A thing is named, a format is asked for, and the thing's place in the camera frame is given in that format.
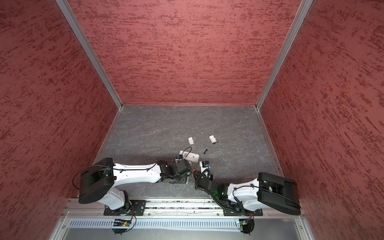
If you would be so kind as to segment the white battery cover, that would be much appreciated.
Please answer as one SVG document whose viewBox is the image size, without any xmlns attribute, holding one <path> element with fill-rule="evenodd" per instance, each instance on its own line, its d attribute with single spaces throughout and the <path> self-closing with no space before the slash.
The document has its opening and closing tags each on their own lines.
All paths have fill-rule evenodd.
<svg viewBox="0 0 384 240">
<path fill-rule="evenodd" d="M 218 143 L 218 141 L 217 141 L 217 139 L 215 138 L 214 135 L 209 136 L 209 139 L 210 139 L 212 144 L 217 144 Z"/>
</svg>

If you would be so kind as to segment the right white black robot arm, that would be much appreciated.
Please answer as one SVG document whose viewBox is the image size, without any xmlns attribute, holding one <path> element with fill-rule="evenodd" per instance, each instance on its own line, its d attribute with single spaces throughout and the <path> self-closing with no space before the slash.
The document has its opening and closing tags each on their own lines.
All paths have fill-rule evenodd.
<svg viewBox="0 0 384 240">
<path fill-rule="evenodd" d="M 261 172 L 250 182 L 218 184 L 209 169 L 194 170 L 195 188 L 208 194 L 225 214 L 240 216 L 262 215 L 262 209 L 272 208 L 281 213 L 299 216 L 301 206 L 298 184 L 291 179 Z"/>
</svg>

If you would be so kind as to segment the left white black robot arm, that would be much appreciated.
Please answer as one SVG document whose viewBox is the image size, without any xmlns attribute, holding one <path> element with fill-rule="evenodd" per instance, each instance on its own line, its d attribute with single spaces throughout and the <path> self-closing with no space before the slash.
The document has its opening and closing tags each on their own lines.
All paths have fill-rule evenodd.
<svg viewBox="0 0 384 240">
<path fill-rule="evenodd" d="M 149 165 L 122 165 L 105 158 L 80 172 L 79 203 L 102 203 L 110 210 L 129 207 L 129 197 L 118 186 L 134 183 L 185 184 L 192 171 L 187 160 L 168 164 L 157 161 Z"/>
</svg>

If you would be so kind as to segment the white AC remote control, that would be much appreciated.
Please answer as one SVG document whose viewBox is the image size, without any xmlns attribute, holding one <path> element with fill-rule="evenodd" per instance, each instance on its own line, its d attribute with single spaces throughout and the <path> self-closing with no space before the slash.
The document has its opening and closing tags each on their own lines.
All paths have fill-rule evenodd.
<svg viewBox="0 0 384 240">
<path fill-rule="evenodd" d="M 185 160 L 191 162 L 191 163 L 198 163 L 199 162 L 199 158 L 200 158 L 200 155 L 199 154 L 195 154 L 195 153 L 192 153 L 192 152 L 189 152 L 189 151 L 180 151 L 179 152 L 179 155 L 183 155 Z"/>
</svg>

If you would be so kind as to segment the grey remote battery cover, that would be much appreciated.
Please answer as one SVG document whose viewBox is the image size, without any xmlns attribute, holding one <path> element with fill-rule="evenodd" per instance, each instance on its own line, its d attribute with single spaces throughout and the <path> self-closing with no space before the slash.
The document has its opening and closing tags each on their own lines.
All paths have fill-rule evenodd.
<svg viewBox="0 0 384 240">
<path fill-rule="evenodd" d="M 193 144 L 194 144 L 193 137 L 188 138 L 188 141 L 189 141 L 189 144 L 190 144 L 190 145 L 193 145 Z"/>
</svg>

